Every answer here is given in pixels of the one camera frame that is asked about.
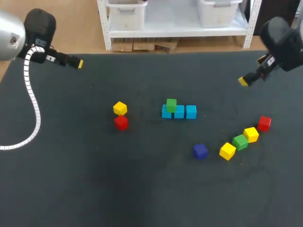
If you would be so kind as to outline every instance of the blue cube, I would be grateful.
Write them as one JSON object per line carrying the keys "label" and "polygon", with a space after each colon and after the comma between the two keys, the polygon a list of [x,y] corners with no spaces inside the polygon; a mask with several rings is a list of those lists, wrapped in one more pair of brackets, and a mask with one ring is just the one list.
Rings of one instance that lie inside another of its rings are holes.
{"label": "blue cube", "polygon": [[185,111],[185,108],[183,105],[177,105],[174,117],[179,118],[179,119],[184,118],[184,111]]}
{"label": "blue cube", "polygon": [[208,149],[204,144],[194,145],[194,157],[197,159],[205,159],[208,156]]}
{"label": "blue cube", "polygon": [[172,113],[167,112],[166,105],[162,107],[162,118],[171,118]]}
{"label": "blue cube", "polygon": [[186,119],[196,119],[197,118],[197,107],[195,105],[186,106]]}

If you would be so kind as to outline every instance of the white storage bin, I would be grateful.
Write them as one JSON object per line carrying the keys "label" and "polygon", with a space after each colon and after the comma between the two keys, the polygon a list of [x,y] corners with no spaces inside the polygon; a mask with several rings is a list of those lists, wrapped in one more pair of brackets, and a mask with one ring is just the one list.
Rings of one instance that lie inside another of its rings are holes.
{"label": "white storage bin", "polygon": [[242,0],[198,0],[202,27],[229,27]]}
{"label": "white storage bin", "polygon": [[118,31],[135,31],[144,28],[147,1],[107,0],[110,9],[111,27]]}

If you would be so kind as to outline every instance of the yellow cube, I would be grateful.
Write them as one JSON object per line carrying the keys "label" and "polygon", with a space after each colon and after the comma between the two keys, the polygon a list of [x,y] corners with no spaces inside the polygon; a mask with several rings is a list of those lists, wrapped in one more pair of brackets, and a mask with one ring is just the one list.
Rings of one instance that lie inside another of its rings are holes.
{"label": "yellow cube", "polygon": [[235,152],[236,148],[232,144],[225,143],[224,146],[221,147],[220,156],[222,156],[226,160],[229,160],[235,154]]}
{"label": "yellow cube", "polygon": [[116,105],[114,105],[114,113],[121,116],[126,114],[127,112],[127,105],[121,102],[117,102]]}
{"label": "yellow cube", "polygon": [[254,127],[245,129],[243,135],[246,137],[249,143],[256,142],[259,137],[259,133]]}

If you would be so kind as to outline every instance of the shelf leg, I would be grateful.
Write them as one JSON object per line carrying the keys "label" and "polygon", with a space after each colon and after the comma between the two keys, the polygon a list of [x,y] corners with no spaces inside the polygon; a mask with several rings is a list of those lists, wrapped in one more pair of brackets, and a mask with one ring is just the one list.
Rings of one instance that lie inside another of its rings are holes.
{"label": "shelf leg", "polygon": [[109,36],[109,27],[110,27],[110,21],[107,20],[107,8],[105,4],[105,0],[97,0],[98,3],[98,9],[99,9],[99,15],[100,15],[100,21],[103,31],[103,37],[104,37],[104,43],[107,51],[111,51],[112,49],[112,42]]}
{"label": "shelf leg", "polygon": [[250,7],[250,20],[248,22],[248,29],[247,29],[247,33],[246,33],[243,48],[249,48],[250,47],[252,37],[254,35],[254,31],[255,31],[255,27],[256,27],[258,15],[259,15],[260,7],[261,7],[261,3],[262,3],[262,0],[251,0],[251,1],[253,1],[253,4],[252,4],[252,2],[250,4],[251,5],[251,7]]}

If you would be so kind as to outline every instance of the floor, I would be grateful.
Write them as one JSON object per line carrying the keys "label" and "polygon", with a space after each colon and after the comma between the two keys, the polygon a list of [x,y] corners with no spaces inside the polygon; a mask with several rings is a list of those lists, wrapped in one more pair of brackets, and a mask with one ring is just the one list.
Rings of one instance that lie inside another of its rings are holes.
{"label": "floor", "polygon": [[[52,45],[64,53],[109,53],[105,50],[97,0],[0,0],[1,9],[23,21],[34,8],[53,14],[57,30]],[[176,52],[242,51],[243,37],[203,37],[182,39]],[[259,37],[254,37],[250,50],[264,50]],[[9,61],[0,62],[0,80]]]}

